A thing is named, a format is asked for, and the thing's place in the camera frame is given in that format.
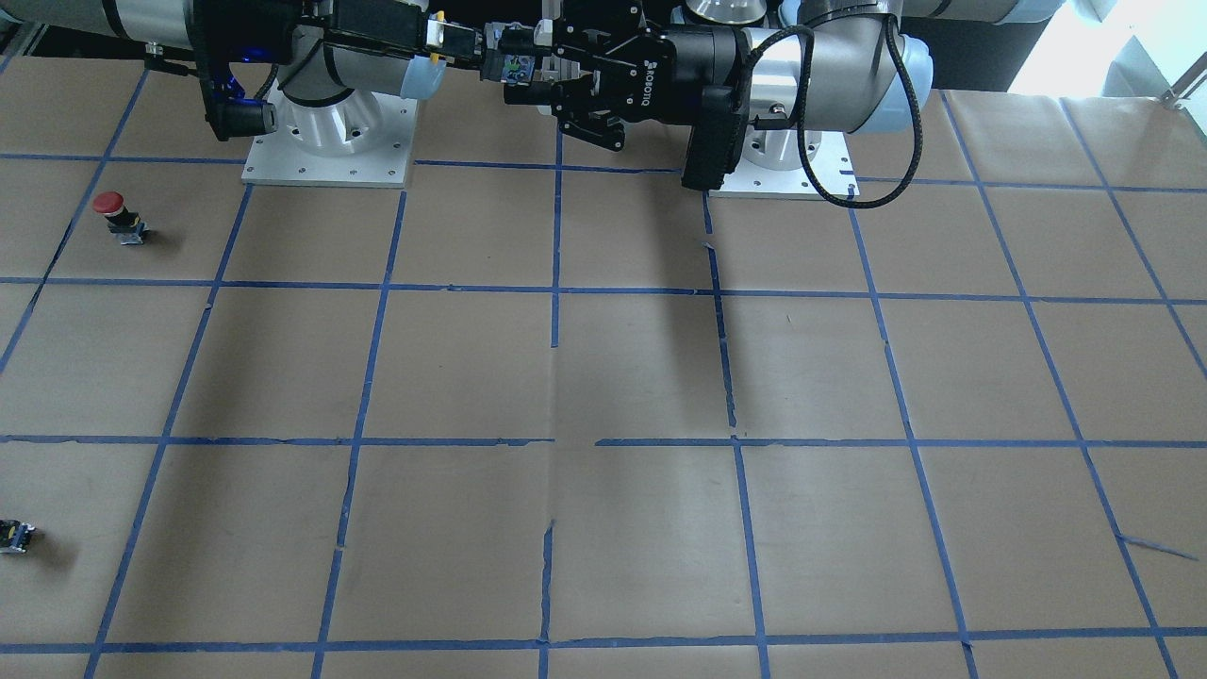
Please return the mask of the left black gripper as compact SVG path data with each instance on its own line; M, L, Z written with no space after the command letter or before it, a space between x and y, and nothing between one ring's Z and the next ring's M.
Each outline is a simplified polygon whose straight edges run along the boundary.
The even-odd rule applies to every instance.
M538 25L497 27L500 55L556 58L607 72L560 81L512 76L502 83L508 105L543 105L564 134L611 152L624 150L630 122L694 124L707 87L736 86L750 51L750 35L737 27L661 30L647 21L642 1L560 1L555 17Z

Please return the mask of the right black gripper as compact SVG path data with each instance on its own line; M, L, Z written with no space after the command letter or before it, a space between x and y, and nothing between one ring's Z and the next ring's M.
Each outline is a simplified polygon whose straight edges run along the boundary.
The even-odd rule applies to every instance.
M428 39L444 27L435 14L406 1L194 1L193 54L198 66L216 63L268 63L285 66L296 59L298 27L325 27L326 43L365 55L430 58L479 69L483 34L445 34L441 43L389 42L374 39Z

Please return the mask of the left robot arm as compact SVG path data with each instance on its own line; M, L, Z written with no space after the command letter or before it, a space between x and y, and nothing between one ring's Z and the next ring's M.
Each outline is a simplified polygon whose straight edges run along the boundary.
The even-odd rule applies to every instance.
M863 133L909 125L931 90L905 18L1022 25L1056 1L565 1L540 25L484 30L484 80L546 107L571 137L617 152L631 124L690 128L686 185L718 188L752 130Z

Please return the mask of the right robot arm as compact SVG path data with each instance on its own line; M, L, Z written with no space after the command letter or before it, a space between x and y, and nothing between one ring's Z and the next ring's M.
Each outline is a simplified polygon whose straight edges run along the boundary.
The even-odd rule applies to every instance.
M193 76L218 141L284 135L311 156L393 147L380 96L425 99L478 70L488 33L425 1L5 1L35 22L141 42L145 65Z

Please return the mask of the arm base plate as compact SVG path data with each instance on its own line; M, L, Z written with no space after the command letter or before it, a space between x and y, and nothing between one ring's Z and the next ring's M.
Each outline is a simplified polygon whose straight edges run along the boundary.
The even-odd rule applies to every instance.
M420 103L351 90L328 107L302 107L273 90L276 130L255 137L241 181L298 188L406 188Z
M849 141L835 130L805 133L806 156L820 185L835 197L858 197L858 182L850 160ZM750 128L737 160L712 197L754 199L820 199L803 170L797 129L756 130Z

